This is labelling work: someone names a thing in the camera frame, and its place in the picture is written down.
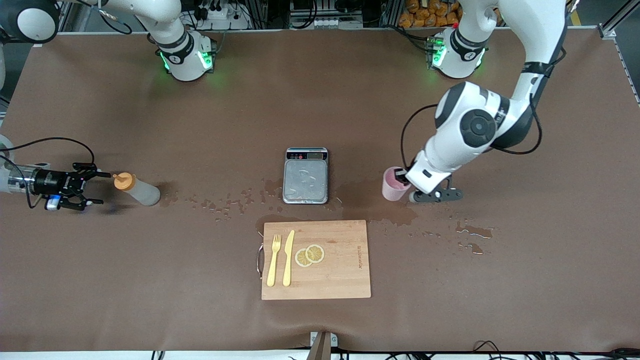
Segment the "white robotic arm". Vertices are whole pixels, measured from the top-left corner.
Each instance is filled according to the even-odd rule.
[[[443,32],[445,46],[451,47],[442,54],[441,71],[462,69],[469,75],[475,69],[476,58],[495,26],[493,7],[500,9],[523,43],[526,62],[510,99],[469,82],[457,84],[445,93],[436,109],[436,135],[420,150],[408,172],[398,174],[418,189],[410,197],[415,202],[433,201],[434,197],[426,199],[423,195],[439,189],[442,181],[489,147],[504,149],[525,138],[531,126],[532,106],[535,108],[538,103],[566,32],[563,0],[460,3],[465,11],[460,26]],[[465,44],[481,46],[461,47],[460,39],[465,39]]]
[[[102,16],[108,11],[135,15],[151,34],[167,71],[178,80],[191,81],[213,70],[215,42],[197,31],[188,31],[179,16],[180,0],[66,0],[92,6]],[[0,0],[0,25],[11,35],[34,44],[57,34],[58,11],[52,0]]]

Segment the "fork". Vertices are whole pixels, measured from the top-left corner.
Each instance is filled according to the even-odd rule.
[[[276,283],[276,259],[278,258],[278,251],[280,251],[280,244],[282,238],[279,234],[273,235],[273,243],[271,244],[271,264],[269,265],[269,275],[267,276],[267,286],[273,286]]]

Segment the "tabletop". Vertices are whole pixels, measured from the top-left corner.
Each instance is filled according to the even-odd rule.
[[[511,95],[524,50],[508,30],[489,46],[468,80]],[[458,80],[393,31],[230,33],[191,83],[142,35],[34,48],[3,134],[78,139],[163,197],[140,206],[96,179],[107,204],[51,213],[0,194],[0,350],[291,348],[323,330],[350,350],[640,347],[640,110],[613,42],[571,29],[564,46],[541,147],[484,154],[454,174],[464,199],[421,205],[386,201],[381,175],[406,119]],[[434,132],[425,111],[407,156]],[[292,146],[329,149],[327,204],[280,199]],[[52,142],[15,159],[88,155]],[[367,221],[370,299],[260,299],[264,222],[342,219]]]

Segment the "kitchen scale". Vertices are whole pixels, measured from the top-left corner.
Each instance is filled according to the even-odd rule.
[[[287,204],[324,204],[329,199],[329,151],[290,147],[284,161],[282,200]]]

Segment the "knife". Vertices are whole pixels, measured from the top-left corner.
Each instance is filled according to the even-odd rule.
[[[287,254],[287,262],[284,265],[284,276],[282,277],[282,284],[284,286],[291,285],[291,250],[293,249],[293,234],[292,230],[287,238],[287,243],[284,245],[284,252]]]

